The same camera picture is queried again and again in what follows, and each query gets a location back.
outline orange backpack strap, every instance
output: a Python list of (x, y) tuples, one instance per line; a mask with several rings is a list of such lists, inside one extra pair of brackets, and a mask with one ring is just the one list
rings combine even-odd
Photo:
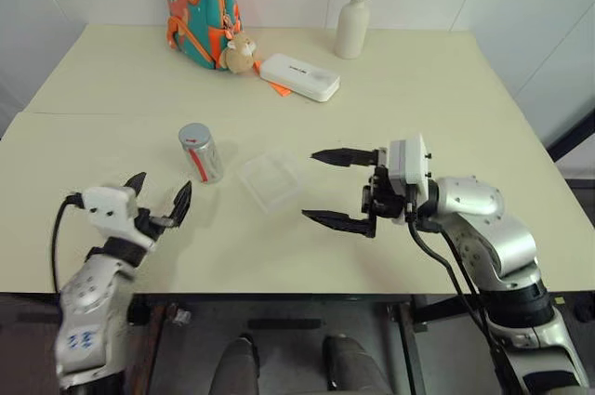
[(212, 26), (209, 26), (208, 42), (211, 45), (213, 58), (215, 58), (215, 68), (220, 66), (219, 57), (221, 56), (221, 51), (226, 48), (226, 46), (221, 46), (221, 40), (225, 40), (226, 42), (228, 40), (227, 34), (225, 34), (225, 29), (213, 28)]
[(235, 25), (233, 26), (233, 31), (238, 33), (242, 30), (242, 21), (240, 20), (240, 8), (238, 7), (237, 3), (233, 4), (233, 15), (235, 16)]
[(181, 28), (181, 30), (184, 32), (184, 36), (188, 37), (188, 40), (191, 41), (191, 43), (194, 45), (196, 50), (199, 53), (201, 53), (201, 56), (203, 56), (203, 58), (205, 58), (205, 60), (207, 62), (211, 62), (211, 63), (215, 63), (215, 64), (218, 63), (218, 61), (215, 61), (213, 59), (213, 57), (210, 54), (208, 54), (208, 52), (201, 45), (201, 43), (198, 41), (198, 39), (196, 39), (196, 37), (194, 37), (194, 34), (191, 33), (191, 31), (188, 29), (188, 26), (186, 26), (186, 23), (184, 23), (182, 21), (182, 19), (175, 17), (175, 16), (170, 17), (169, 20), (167, 21), (168, 32), (172, 31), (173, 33), (176, 33), (177, 28)]

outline white power bank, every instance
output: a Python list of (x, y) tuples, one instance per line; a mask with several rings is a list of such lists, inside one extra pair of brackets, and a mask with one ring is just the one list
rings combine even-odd
[(285, 54), (273, 54), (260, 65), (260, 77), (307, 98), (326, 102), (338, 90), (340, 76)]

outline black cable wire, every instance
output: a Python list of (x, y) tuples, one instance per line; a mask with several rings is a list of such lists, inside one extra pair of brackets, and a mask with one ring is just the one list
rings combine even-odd
[(407, 187), (405, 188), (405, 201), (406, 201), (405, 221), (407, 222), (407, 225), (409, 226), (409, 233), (411, 234), (411, 237), (413, 238), (413, 240), (416, 242), (416, 244), (421, 248), (421, 250), (424, 253), (426, 253), (428, 256), (430, 256), (431, 258), (436, 260), (438, 263), (440, 263), (446, 269), (446, 272), (448, 273), (448, 277), (450, 277), (450, 280), (453, 283), (453, 286), (455, 287), (458, 297), (460, 298), (461, 302), (467, 309), (467, 312), (468, 312), (469, 316), (471, 317), (471, 319), (473, 320), (473, 322), (475, 323), (475, 325), (477, 325), (477, 327), (482, 332), (483, 336), (485, 336), (485, 340), (487, 341), (487, 344), (491, 349), (493, 347), (493, 341), (492, 341), (492, 337), (490, 336), (489, 331), (487, 330), (487, 320), (483, 325), (482, 325), (482, 323), (480, 323), (480, 320), (473, 313), (473, 308), (471, 307), (467, 298), (463, 294), (463, 290), (461, 289), (461, 285), (458, 283), (458, 279), (455, 276), (453, 267), (450, 266), (450, 263), (448, 262), (448, 260), (446, 260), (440, 254), (438, 254), (434, 250), (432, 250), (423, 241), (423, 239), (419, 236), (419, 232), (417, 232), (417, 227), (416, 227), (416, 223), (417, 223), (417, 187), (415, 185), (407, 185)]
[(463, 304), (465, 305), (465, 308), (469, 312), (469, 316), (475, 322), (475, 324), (478, 326), (478, 328), (480, 329), (480, 331), (482, 332), (482, 334), (484, 336), (486, 336), (486, 333), (483, 330), (482, 324), (480, 323), (479, 319), (477, 319), (477, 316), (475, 316), (475, 314), (473, 314), (473, 308), (471, 307), (471, 305), (469, 304), (467, 298), (463, 294), (463, 290), (461, 289), (461, 285), (458, 283), (458, 279), (455, 276), (455, 272), (453, 271), (453, 267), (450, 266), (450, 263), (448, 263), (448, 260), (446, 260), (440, 254), (438, 254), (434, 250), (432, 250), (423, 241), (423, 239), (419, 236), (419, 232), (417, 232), (416, 223), (414, 221), (408, 222), (407, 225), (409, 226), (409, 233), (411, 234), (411, 237), (416, 242), (416, 244), (421, 248), (421, 250), (424, 253), (426, 253), (428, 256), (430, 256), (431, 258), (433, 258), (434, 260), (436, 260), (438, 263), (440, 263), (443, 267), (446, 268), (446, 272), (448, 273), (448, 277), (450, 277), (450, 280), (452, 281), (453, 286), (455, 287), (456, 293), (458, 294), (458, 296), (461, 299), (461, 302), (463, 302)]
[(57, 252), (57, 242), (58, 242), (58, 231), (60, 229), (60, 223), (62, 221), (62, 216), (64, 215), (64, 211), (66, 207), (69, 205), (75, 205), (77, 207), (83, 208), (85, 207), (83, 204), (83, 197), (80, 193), (74, 193), (69, 195), (64, 199), (62, 204), (59, 206), (58, 213), (56, 214), (56, 221), (54, 221), (54, 230), (52, 231), (52, 243), (50, 245), (50, 255), (51, 255), (51, 264), (52, 264), (52, 283), (54, 285), (54, 293), (58, 294), (60, 292), (60, 288), (58, 287), (58, 272), (57, 272), (57, 263), (56, 263), (56, 252)]
[[(475, 289), (475, 285), (473, 284), (473, 281), (471, 280), (469, 274), (467, 273), (467, 270), (465, 269), (465, 265), (463, 264), (463, 259), (461, 258), (461, 255), (456, 250), (455, 244), (453, 243), (451, 238), (448, 236), (448, 234), (444, 230), (441, 230), (441, 235), (444, 238), (444, 240), (446, 241), (446, 243), (448, 244), (448, 247), (450, 248), (450, 251), (453, 254), (453, 257), (455, 258), (458, 268), (460, 269), (461, 274), (463, 275), (463, 278), (465, 279), (465, 282), (467, 283), (467, 287), (469, 288), (471, 294), (473, 295), (473, 297), (475, 297), (477, 300), (479, 300), (479, 295), (477, 293), (477, 290)], [(490, 335), (489, 326), (487, 323), (487, 316), (485, 315), (485, 307), (480, 305), (480, 307), (477, 308), (477, 311), (480, 313), (480, 318), (482, 319), (482, 324), (483, 324), (483, 331), (484, 331), (484, 334), (486, 335), (486, 337), (488, 338), (488, 345), (490, 346), (490, 349), (491, 349), (494, 346), (494, 339)]]

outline blue sticker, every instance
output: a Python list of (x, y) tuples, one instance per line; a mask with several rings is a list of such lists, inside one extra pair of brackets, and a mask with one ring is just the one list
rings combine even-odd
[(76, 335), (68, 336), (68, 347), (70, 349), (76, 349), (78, 345), (78, 341), (76, 340)]
[(83, 332), (83, 348), (88, 349), (93, 346), (93, 335), (95, 332)]

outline clear plastic container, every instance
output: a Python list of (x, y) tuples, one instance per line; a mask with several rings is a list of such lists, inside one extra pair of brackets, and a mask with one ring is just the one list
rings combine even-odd
[(287, 205), (303, 191), (297, 163), (284, 151), (267, 152), (248, 161), (238, 175), (266, 214)]

